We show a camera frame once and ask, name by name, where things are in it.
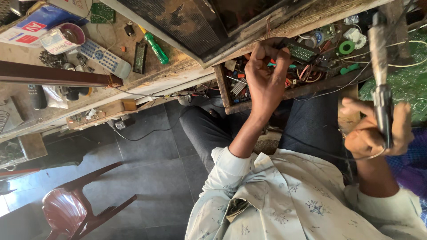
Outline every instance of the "floor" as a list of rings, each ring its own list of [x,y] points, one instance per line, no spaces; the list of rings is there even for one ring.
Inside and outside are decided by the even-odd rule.
[[[171,101],[139,112],[135,114],[136,124],[122,130],[122,134],[135,139],[154,129],[168,129],[177,122],[182,108],[178,101]],[[184,239],[188,217],[208,173],[179,121],[172,130],[155,132],[137,142],[121,138],[107,124],[73,136],[47,143],[50,160],[53,156],[56,157],[53,160],[83,156],[82,163],[49,168],[13,180],[11,189],[18,190],[0,196],[0,213],[32,203],[46,234],[50,227],[41,211],[41,199],[47,192],[101,167],[123,161],[124,165],[102,175],[83,192],[94,214],[134,194],[138,199],[84,239]],[[84,148],[88,148],[87,152],[81,153]]]

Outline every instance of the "blue cloth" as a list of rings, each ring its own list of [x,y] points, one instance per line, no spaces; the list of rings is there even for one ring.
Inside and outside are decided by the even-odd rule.
[[[400,156],[387,156],[394,177],[399,185],[420,197],[421,219],[427,226],[427,128],[414,128],[414,141],[408,152]]]

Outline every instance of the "red plastic chair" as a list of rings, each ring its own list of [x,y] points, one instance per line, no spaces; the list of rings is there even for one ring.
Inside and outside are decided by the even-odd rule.
[[[136,195],[122,205],[109,207],[95,216],[90,202],[83,195],[85,185],[122,164],[123,162],[117,162],[108,165],[65,183],[46,194],[43,198],[43,212],[52,228],[46,240],[54,240],[61,234],[68,236],[67,240],[81,239],[135,201]]]

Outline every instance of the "hand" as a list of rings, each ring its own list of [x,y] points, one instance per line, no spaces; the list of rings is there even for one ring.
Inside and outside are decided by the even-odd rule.
[[[268,120],[283,99],[286,74],[292,61],[287,48],[273,48],[282,39],[269,38],[258,42],[245,67],[252,98],[251,115],[256,118]],[[276,61],[274,71],[267,67],[270,59]]]
[[[377,120],[372,102],[343,98],[344,114],[362,112],[366,115],[356,128],[345,139],[345,147],[354,158],[373,156],[383,150],[384,139],[378,131]],[[387,149],[384,155],[402,155],[407,152],[408,144],[414,140],[411,132],[411,106],[401,102],[395,106],[392,125],[393,147]]]

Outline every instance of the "workbench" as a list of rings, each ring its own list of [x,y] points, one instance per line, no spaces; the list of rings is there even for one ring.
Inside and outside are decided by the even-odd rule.
[[[388,2],[391,0],[318,0],[309,8],[301,9],[296,16],[276,29],[272,29],[270,37],[294,37]],[[143,39],[143,33],[134,24],[135,36],[127,36],[124,31],[127,22],[129,19],[117,13],[116,23],[113,24],[114,31],[110,24],[98,24],[99,31],[97,31],[97,25],[90,23],[86,24],[83,30],[88,38],[105,48],[114,43],[116,35],[117,42],[110,51],[133,64],[135,43]],[[195,60],[186,54],[157,37],[155,40],[169,57],[169,63],[162,65],[149,49],[146,56],[145,74],[131,72],[124,79],[124,86],[120,89],[138,94],[171,94],[216,78],[213,67],[202,69]],[[220,62],[251,52],[254,44],[251,43],[241,49],[236,49],[233,54]],[[127,48],[123,55],[121,46]],[[43,66],[38,59],[41,51],[43,51],[41,48],[35,49],[0,43],[0,60]],[[103,69],[99,65],[91,61],[88,61],[88,65],[95,69],[95,73],[103,73]],[[68,109],[48,107],[42,110],[34,110],[29,100],[26,85],[0,83],[0,100],[7,99],[9,96],[14,96],[24,122],[17,128],[0,135],[0,142],[28,133],[43,132],[43,135],[46,135],[65,129],[65,118],[118,99],[137,99],[137,104],[153,100],[150,97],[129,95],[111,88],[95,88],[89,97],[80,97],[77,101],[68,102]]]

